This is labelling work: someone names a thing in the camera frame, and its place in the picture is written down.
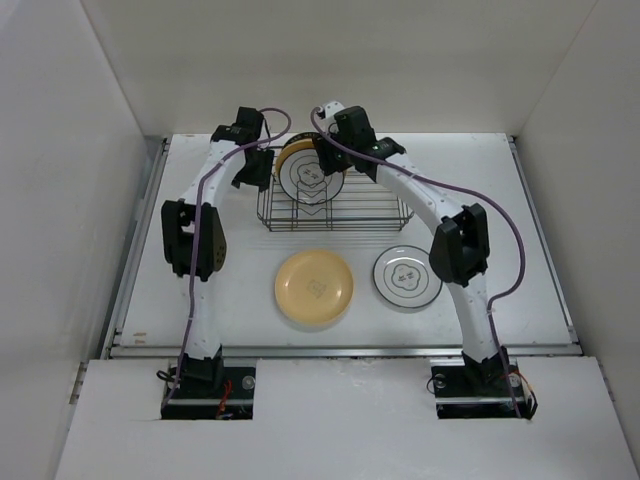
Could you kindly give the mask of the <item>yellow plate with drawing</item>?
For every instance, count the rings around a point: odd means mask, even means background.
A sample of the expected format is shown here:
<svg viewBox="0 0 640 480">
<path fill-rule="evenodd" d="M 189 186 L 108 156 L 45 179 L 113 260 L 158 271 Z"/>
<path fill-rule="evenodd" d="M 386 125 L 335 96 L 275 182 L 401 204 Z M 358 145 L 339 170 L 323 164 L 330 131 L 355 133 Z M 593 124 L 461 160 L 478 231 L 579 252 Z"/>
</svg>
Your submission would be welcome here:
<svg viewBox="0 0 640 480">
<path fill-rule="evenodd" d="M 291 255 L 274 280 L 276 304 L 285 317 L 309 329 L 323 329 L 348 310 L 355 280 L 346 260 L 324 249 Z"/>
</svg>

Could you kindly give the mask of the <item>white plate green lettered rim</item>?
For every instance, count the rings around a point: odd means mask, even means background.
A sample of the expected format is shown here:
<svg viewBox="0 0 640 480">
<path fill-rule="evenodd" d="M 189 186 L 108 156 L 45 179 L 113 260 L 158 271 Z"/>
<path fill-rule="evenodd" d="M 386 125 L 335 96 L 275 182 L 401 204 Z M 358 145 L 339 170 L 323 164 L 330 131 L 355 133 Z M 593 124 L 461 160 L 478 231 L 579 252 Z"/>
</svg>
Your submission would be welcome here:
<svg viewBox="0 0 640 480">
<path fill-rule="evenodd" d="M 299 141 L 306 141 L 306 140 L 311 140 L 313 141 L 314 139 L 318 139 L 320 138 L 320 134 L 318 132 L 300 132 L 297 133 L 295 135 L 293 135 L 291 138 L 289 138 L 285 144 L 284 147 L 287 147 L 293 143 L 299 142 Z"/>
</svg>

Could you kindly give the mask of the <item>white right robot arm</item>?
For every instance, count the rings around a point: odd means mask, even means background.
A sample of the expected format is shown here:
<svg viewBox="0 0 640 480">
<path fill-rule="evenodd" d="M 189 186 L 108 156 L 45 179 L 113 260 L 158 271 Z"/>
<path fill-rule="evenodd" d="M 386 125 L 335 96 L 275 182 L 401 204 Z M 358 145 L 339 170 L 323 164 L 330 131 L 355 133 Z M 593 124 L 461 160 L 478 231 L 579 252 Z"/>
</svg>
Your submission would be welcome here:
<svg viewBox="0 0 640 480">
<path fill-rule="evenodd" d="M 494 364 L 507 359 L 493 320 L 495 299 L 487 293 L 485 274 L 490 255 L 488 215 L 481 204 L 463 205 L 442 190 L 481 199 L 499 213 L 504 210 L 484 194 L 430 180 L 395 140 L 379 139 L 360 106 L 338 102 L 316 107 L 312 125 L 322 139 L 317 148 L 322 168 L 343 171 L 350 167 L 399 197 L 433 235 L 429 262 L 454 302 L 462 333 L 465 386 L 487 393 L 500 379 Z"/>
</svg>

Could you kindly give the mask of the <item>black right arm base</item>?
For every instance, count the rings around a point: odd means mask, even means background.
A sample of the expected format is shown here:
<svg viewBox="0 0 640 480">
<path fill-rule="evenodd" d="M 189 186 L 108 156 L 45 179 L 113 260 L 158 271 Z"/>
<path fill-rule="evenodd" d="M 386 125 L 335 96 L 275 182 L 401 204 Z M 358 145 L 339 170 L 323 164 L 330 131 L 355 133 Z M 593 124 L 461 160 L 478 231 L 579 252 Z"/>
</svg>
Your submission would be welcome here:
<svg viewBox="0 0 640 480">
<path fill-rule="evenodd" d="M 430 362 L 427 389 L 440 420 L 525 419 L 537 412 L 538 400 L 515 360 L 497 354 L 477 363 L 467 356 Z"/>
</svg>

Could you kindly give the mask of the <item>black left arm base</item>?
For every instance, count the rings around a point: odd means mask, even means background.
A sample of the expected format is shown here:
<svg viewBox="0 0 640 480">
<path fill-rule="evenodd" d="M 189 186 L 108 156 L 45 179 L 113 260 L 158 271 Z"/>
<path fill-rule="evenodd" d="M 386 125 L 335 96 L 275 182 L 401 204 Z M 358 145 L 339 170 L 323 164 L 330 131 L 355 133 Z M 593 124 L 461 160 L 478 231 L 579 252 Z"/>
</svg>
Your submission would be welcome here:
<svg viewBox="0 0 640 480">
<path fill-rule="evenodd" d="M 226 364 L 218 352 L 213 358 L 184 355 L 180 365 L 158 370 L 164 383 L 162 420 L 252 420 L 256 365 Z"/>
</svg>

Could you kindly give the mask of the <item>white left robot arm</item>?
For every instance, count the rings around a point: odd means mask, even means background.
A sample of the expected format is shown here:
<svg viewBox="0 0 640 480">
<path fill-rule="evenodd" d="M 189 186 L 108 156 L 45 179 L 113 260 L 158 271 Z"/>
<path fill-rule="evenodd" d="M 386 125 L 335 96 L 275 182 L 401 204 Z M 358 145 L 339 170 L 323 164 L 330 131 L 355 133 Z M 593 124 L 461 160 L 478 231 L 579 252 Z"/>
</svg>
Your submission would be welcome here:
<svg viewBox="0 0 640 480">
<path fill-rule="evenodd" d="M 212 359 L 221 347 L 206 306 L 211 279 L 227 254 L 220 210 L 233 187 L 269 188 L 275 152 L 265 147 L 267 130 L 263 110 L 240 107 L 232 124 L 211 135 L 204 164 L 187 190 L 161 207 L 165 260 L 176 276 L 188 279 L 183 354 L 189 359 Z"/>
</svg>

